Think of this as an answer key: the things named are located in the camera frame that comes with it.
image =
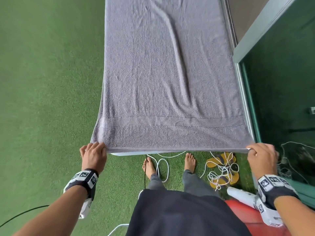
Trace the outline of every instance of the slipper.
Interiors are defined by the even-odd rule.
[[[239,180],[239,174],[238,172],[231,171],[229,173],[229,177],[231,181],[229,182],[229,178],[227,176],[220,176],[218,179],[213,180],[213,182],[210,182],[210,185],[213,189],[217,188],[217,184],[219,185],[234,185]]]
[[[224,153],[222,153],[221,155],[217,154],[216,157],[212,157],[212,158],[208,159],[207,162],[208,161],[210,161],[210,162],[207,163],[207,167],[213,168],[213,167],[217,166],[216,164],[225,166],[227,164],[227,158],[228,157],[231,158],[230,164],[236,162],[236,158],[235,158],[233,153],[225,152],[225,154]]]

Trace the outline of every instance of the white cylinder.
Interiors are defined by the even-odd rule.
[[[242,202],[243,204],[246,204],[252,208],[254,208],[255,204],[255,196],[252,193],[249,193],[245,190],[239,190],[234,187],[228,187],[227,188],[228,195],[232,196],[233,198],[237,199],[238,201]]]

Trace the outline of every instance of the gray pants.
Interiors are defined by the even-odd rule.
[[[184,192],[196,195],[196,196],[217,196],[220,197],[209,184],[200,179],[196,174],[192,174],[190,170],[185,170],[183,173]],[[166,190],[162,181],[157,174],[152,174],[150,183],[148,185],[150,190]]]

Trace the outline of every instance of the person's left foot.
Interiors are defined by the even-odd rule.
[[[143,165],[142,165],[142,169],[143,169],[143,171],[145,171],[145,173],[149,179],[151,179],[152,174],[156,173],[156,170],[153,166],[153,163],[152,163],[150,157],[148,157],[147,159],[144,160]]]
[[[194,173],[195,166],[196,159],[194,156],[191,153],[186,153],[184,171],[189,170],[191,173]]]

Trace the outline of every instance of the dark t-shirt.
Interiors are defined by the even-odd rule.
[[[128,236],[251,235],[229,206],[216,196],[198,197],[170,190],[144,190]]]

